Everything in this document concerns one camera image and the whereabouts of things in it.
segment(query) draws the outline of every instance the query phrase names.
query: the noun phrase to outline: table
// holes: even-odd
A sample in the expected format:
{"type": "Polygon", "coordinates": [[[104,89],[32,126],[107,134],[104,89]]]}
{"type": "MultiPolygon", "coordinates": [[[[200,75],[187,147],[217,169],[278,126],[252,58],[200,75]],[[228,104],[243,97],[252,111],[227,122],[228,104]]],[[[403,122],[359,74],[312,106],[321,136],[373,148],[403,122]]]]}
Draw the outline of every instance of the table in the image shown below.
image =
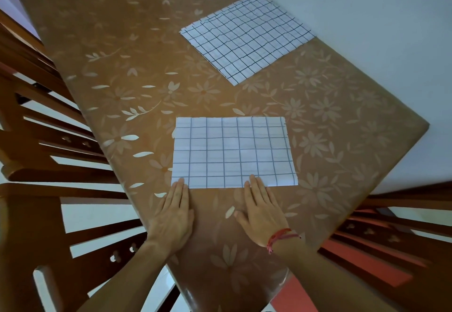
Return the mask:
{"type": "MultiPolygon", "coordinates": [[[[232,86],[178,32],[237,0],[22,0],[145,227],[171,180],[176,117],[284,116],[298,186],[275,187],[318,248],[428,124],[318,38],[232,86]]],[[[232,217],[242,189],[192,189],[169,268],[192,311],[260,311],[287,269],[232,217]]]]}

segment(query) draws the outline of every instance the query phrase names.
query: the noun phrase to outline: grid paper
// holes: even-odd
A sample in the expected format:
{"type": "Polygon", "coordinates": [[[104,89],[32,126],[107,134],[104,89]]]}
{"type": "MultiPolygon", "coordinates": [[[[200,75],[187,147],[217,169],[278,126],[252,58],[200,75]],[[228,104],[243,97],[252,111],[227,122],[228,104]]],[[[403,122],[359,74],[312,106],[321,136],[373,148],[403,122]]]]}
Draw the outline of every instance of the grid paper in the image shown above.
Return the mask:
{"type": "Polygon", "coordinates": [[[284,117],[176,119],[171,183],[243,187],[251,174],[266,186],[298,184],[284,117]]]}
{"type": "Polygon", "coordinates": [[[315,37],[270,0],[237,1],[180,34],[234,86],[315,37]]]}

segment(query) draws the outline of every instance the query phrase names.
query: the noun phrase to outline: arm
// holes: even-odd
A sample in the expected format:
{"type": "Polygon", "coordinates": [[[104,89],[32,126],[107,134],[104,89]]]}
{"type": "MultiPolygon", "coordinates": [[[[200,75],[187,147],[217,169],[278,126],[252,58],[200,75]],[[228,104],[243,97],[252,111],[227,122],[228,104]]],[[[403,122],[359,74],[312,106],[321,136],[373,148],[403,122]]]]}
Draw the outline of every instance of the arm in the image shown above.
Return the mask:
{"type": "MultiPolygon", "coordinates": [[[[253,175],[250,182],[245,183],[248,217],[239,211],[234,216],[252,241],[266,246],[275,232],[289,226],[270,189],[253,175]]],[[[273,250],[300,281],[319,311],[395,311],[301,239],[278,240],[273,250]]]]}
{"type": "Polygon", "coordinates": [[[99,289],[78,312],[139,312],[168,257],[192,233],[193,210],[184,179],[174,183],[150,222],[147,240],[133,258],[99,289]]]}

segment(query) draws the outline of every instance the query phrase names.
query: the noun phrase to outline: wall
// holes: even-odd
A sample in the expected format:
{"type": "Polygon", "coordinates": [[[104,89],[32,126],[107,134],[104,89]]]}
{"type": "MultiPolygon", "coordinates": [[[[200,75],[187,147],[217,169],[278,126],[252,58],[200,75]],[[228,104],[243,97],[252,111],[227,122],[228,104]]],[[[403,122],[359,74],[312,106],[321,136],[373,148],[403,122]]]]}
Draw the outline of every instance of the wall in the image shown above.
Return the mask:
{"type": "Polygon", "coordinates": [[[452,0],[275,0],[430,122],[375,193],[452,179],[452,0]]]}

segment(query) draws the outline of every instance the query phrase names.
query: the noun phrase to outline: paper sheet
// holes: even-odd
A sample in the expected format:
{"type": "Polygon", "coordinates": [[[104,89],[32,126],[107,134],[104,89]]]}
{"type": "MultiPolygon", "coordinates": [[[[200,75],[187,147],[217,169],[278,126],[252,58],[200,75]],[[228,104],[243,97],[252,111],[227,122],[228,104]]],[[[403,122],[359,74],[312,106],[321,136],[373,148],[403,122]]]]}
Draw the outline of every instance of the paper sheet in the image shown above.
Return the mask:
{"type": "Polygon", "coordinates": [[[234,86],[314,38],[270,0],[240,0],[180,31],[234,86]]]}
{"type": "Polygon", "coordinates": [[[176,119],[172,182],[243,187],[251,174],[267,186],[298,184],[284,117],[176,119]]]}

